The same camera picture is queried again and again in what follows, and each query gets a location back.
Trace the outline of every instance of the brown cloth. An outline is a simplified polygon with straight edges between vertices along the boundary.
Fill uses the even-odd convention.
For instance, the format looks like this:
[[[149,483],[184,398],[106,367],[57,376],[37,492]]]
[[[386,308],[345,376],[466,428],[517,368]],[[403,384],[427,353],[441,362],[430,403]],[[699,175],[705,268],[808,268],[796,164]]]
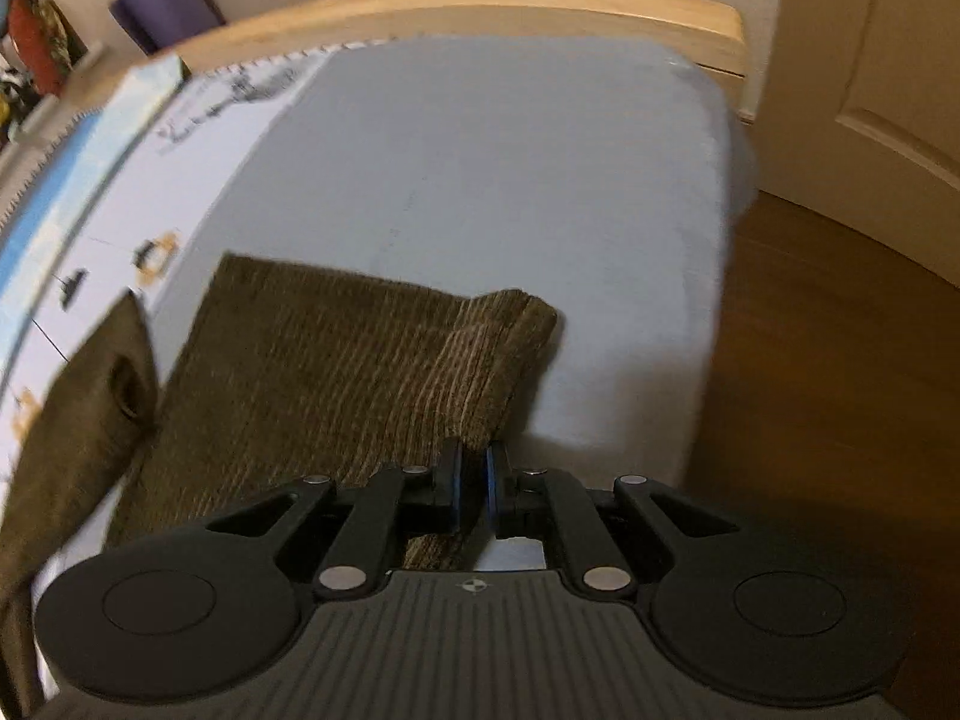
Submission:
[[[482,450],[556,317],[520,290],[456,298],[227,255],[107,543],[304,474],[362,485],[383,464],[429,464],[445,437]],[[455,549],[416,542],[407,565],[438,566]]]
[[[32,580],[127,470],[156,406],[150,337],[127,293],[59,372],[13,471],[0,525],[0,709],[7,720],[43,703]]]

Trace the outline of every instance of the wooden floor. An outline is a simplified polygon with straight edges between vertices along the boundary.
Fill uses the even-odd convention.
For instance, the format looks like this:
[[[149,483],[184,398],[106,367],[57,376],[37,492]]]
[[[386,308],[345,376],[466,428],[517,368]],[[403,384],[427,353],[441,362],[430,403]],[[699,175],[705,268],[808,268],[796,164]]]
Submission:
[[[917,636],[890,698],[960,718],[960,290],[762,194],[736,231],[688,488],[891,557]]]

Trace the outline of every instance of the door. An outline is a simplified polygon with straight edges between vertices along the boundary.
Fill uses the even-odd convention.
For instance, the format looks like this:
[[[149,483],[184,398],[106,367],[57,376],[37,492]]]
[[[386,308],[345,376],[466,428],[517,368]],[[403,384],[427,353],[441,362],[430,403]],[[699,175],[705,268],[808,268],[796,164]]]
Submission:
[[[760,188],[960,285],[960,0],[782,0]]]

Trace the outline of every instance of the red object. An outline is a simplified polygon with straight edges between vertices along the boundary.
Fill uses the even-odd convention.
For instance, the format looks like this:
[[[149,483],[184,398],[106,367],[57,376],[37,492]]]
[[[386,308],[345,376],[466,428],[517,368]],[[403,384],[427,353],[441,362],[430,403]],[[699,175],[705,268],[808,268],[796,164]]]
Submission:
[[[7,31],[16,45],[20,61],[34,75],[34,86],[42,95],[59,95],[64,74],[51,57],[50,41],[30,0],[11,0]]]

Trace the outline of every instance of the wooden headboard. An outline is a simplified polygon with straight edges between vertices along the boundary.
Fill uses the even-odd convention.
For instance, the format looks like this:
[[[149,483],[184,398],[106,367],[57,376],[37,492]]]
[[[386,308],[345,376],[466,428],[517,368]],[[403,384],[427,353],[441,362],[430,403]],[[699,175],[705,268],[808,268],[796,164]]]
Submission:
[[[739,13],[709,0],[315,0],[242,20],[176,47],[192,71],[309,47],[418,35],[644,37],[700,65],[739,103],[747,47]],[[102,103],[118,76],[70,90]]]

